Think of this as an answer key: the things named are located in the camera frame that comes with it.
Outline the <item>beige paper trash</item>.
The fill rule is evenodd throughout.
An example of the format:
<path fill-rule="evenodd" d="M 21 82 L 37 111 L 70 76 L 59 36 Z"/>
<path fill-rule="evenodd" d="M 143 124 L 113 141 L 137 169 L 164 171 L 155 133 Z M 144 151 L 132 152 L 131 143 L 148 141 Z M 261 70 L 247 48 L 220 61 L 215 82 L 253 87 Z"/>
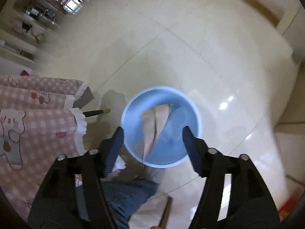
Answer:
<path fill-rule="evenodd" d="M 143 160 L 152 152 L 171 113 L 171 105 L 154 106 L 142 113 Z"/>

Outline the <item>blue plastic trash bucket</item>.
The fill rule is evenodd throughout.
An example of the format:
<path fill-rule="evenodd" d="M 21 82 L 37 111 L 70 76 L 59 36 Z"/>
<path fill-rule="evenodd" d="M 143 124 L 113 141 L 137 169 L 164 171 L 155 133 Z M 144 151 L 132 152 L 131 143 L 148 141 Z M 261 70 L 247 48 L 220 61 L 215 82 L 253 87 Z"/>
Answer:
<path fill-rule="evenodd" d="M 171 168 L 187 160 L 182 131 L 188 126 L 200 137 L 202 120 L 195 103 L 168 86 L 141 91 L 126 105 L 121 116 L 124 145 L 138 162 L 152 168 Z"/>

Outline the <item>wooden table leg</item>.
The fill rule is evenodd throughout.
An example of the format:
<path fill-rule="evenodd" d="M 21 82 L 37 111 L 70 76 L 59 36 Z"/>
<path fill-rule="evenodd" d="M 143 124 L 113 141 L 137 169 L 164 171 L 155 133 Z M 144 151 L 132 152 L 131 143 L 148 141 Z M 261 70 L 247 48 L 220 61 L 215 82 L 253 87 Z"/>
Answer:
<path fill-rule="evenodd" d="M 101 114 L 107 114 L 110 111 L 111 111 L 110 109 L 101 109 L 101 110 L 86 111 L 86 112 L 83 112 L 83 114 L 85 117 L 93 117 L 93 116 L 98 116 Z"/>

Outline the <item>blue jeans leg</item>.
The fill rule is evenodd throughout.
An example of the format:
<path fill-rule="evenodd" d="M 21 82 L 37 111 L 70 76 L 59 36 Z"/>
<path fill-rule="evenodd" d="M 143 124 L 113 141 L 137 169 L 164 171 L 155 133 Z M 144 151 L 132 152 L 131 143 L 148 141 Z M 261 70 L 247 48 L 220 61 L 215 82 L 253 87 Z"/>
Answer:
<path fill-rule="evenodd" d="M 128 219 L 157 192 L 158 184 L 134 179 L 102 182 L 101 187 L 118 228 L 129 228 Z"/>

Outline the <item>pink checkered tablecloth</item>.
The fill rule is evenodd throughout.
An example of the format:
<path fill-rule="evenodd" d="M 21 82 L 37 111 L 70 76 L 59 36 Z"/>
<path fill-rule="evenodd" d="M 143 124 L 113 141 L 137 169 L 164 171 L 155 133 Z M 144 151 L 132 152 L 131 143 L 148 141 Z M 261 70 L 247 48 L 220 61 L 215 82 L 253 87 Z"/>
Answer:
<path fill-rule="evenodd" d="M 87 124 L 74 107 L 87 83 L 39 76 L 1 76 L 1 189 L 26 220 L 58 155 L 85 154 Z"/>

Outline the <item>wooden stick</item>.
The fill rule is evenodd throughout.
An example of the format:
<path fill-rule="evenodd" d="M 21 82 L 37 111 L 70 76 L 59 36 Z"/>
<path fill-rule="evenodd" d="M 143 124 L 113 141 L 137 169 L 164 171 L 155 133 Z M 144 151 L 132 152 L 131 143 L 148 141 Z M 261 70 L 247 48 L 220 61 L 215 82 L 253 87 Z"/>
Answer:
<path fill-rule="evenodd" d="M 173 199 L 171 197 L 168 197 L 168 200 L 166 202 L 166 206 L 164 207 L 164 211 L 161 217 L 161 220 L 159 222 L 159 228 L 166 229 L 170 212 L 171 212 L 171 206 L 172 206 Z"/>

